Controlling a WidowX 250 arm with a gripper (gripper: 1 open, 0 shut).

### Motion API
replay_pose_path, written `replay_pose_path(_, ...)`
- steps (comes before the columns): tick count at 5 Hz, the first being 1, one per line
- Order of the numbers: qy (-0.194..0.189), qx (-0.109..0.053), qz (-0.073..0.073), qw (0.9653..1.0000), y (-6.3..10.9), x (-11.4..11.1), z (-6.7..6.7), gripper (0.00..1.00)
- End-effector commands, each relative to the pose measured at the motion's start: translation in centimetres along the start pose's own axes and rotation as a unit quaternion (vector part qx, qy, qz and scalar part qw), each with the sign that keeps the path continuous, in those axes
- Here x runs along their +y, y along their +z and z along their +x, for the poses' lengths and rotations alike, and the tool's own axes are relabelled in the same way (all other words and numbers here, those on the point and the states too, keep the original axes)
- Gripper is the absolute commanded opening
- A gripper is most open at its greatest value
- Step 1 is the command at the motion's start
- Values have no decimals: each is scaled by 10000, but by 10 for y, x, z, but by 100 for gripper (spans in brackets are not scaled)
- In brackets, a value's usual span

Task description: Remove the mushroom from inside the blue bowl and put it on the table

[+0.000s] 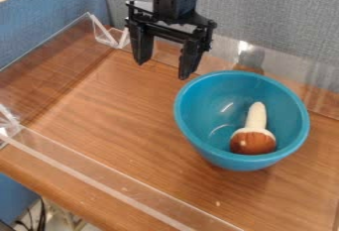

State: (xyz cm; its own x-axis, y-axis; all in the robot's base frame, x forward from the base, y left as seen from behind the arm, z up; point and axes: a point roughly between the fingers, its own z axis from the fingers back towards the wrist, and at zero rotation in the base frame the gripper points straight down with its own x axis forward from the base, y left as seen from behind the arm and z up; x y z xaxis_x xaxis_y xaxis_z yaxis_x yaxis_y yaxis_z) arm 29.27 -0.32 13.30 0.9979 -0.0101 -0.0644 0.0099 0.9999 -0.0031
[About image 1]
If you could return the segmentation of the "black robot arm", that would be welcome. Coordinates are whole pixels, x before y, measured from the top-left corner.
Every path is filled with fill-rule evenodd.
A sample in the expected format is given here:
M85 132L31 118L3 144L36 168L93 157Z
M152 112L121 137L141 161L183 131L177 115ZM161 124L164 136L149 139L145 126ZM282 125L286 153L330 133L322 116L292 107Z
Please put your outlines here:
M187 79L196 71L201 56L212 48L217 23L196 12L197 0L128 0L128 29L132 55L143 65L151 60L153 38L183 45L179 57L179 78Z

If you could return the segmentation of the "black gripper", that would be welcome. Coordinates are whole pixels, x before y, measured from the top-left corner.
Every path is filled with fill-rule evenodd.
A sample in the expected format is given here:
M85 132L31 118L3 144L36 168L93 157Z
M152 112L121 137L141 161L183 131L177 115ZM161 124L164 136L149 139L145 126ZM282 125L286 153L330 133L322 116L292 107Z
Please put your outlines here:
M151 2L129 0L125 5L128 8L125 27L129 30L136 63L143 65L149 61L155 37L184 44L179 57L179 78L187 79L197 69L204 51L211 49L216 22L195 10L177 19L171 19L153 11Z

